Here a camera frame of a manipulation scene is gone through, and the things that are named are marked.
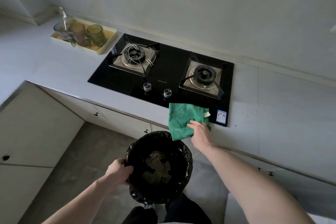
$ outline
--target glass cup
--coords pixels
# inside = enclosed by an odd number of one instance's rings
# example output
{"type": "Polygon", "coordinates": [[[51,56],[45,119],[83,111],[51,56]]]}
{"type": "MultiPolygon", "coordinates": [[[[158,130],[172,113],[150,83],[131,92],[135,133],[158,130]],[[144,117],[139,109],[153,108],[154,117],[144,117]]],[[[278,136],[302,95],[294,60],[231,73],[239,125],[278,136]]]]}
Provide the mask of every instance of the glass cup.
{"type": "Polygon", "coordinates": [[[85,30],[85,26],[81,23],[74,23],[70,26],[69,30],[72,32],[77,43],[83,47],[91,47],[90,38],[85,30]]]}
{"type": "Polygon", "coordinates": [[[92,42],[98,47],[103,47],[106,44],[107,40],[104,35],[102,26],[94,24],[87,27],[87,32],[89,33],[92,42]]]}
{"type": "MultiPolygon", "coordinates": [[[[68,22],[66,22],[66,28],[69,29],[70,27],[70,24],[68,22]]],[[[64,22],[60,22],[60,23],[57,23],[55,26],[54,26],[54,31],[59,34],[59,36],[64,40],[64,41],[67,41],[67,42],[70,42],[70,44],[73,46],[73,47],[76,47],[75,45],[75,39],[74,39],[74,36],[73,34],[69,31],[69,30],[65,30],[65,27],[64,27],[64,22]]]]}

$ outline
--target black pants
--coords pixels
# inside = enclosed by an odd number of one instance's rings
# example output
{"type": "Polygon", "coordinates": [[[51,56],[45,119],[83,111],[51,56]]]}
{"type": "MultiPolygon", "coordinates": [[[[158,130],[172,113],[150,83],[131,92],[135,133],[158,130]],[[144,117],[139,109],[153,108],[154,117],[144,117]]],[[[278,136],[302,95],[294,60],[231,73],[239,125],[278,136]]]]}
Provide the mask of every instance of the black pants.
{"type": "MultiPolygon", "coordinates": [[[[211,224],[205,212],[183,193],[166,204],[165,222],[182,222],[192,224],[211,224]]],[[[122,224],[157,224],[158,217],[154,209],[137,206],[132,209],[122,224]]]]}

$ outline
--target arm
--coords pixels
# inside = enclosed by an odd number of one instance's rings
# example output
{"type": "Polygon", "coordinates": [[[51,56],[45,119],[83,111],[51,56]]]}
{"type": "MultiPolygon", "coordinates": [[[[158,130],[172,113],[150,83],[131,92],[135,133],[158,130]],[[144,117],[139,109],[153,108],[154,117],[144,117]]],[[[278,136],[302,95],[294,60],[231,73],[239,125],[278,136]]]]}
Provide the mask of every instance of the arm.
{"type": "Polygon", "coordinates": [[[218,148],[204,123],[190,122],[188,127],[194,129],[192,143],[215,167],[250,224],[314,224],[287,191],[248,163],[218,148]]]}
{"type": "Polygon", "coordinates": [[[91,184],[43,224],[90,224],[105,196],[118,184],[124,183],[132,173],[133,167],[124,167],[124,162],[122,158],[113,161],[103,177],[91,184]]]}

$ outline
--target black glass cooktop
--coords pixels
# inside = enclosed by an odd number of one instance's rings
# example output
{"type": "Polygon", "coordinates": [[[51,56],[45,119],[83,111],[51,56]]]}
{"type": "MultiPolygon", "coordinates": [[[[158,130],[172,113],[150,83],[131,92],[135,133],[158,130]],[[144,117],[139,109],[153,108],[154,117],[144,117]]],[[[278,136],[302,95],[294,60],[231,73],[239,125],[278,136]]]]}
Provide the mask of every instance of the black glass cooktop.
{"type": "Polygon", "coordinates": [[[209,108],[209,121],[226,127],[232,77],[231,62],[124,34],[88,82],[163,107],[209,108]]]}

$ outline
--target black garbage bag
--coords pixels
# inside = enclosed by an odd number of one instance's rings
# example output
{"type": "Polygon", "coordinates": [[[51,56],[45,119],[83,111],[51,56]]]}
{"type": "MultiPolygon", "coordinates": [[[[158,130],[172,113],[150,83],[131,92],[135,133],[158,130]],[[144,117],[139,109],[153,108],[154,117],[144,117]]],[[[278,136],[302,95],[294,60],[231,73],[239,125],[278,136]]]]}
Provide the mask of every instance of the black garbage bag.
{"type": "Polygon", "coordinates": [[[125,166],[133,166],[128,178],[129,192],[138,202],[148,204],[166,204],[180,194],[190,180],[193,170],[193,158],[188,147],[181,141],[173,141],[169,132],[148,133],[132,143],[126,153],[125,166]],[[153,151],[162,152],[170,163],[171,179],[167,184],[149,184],[143,177],[145,171],[153,171],[146,159],[153,151]]]}

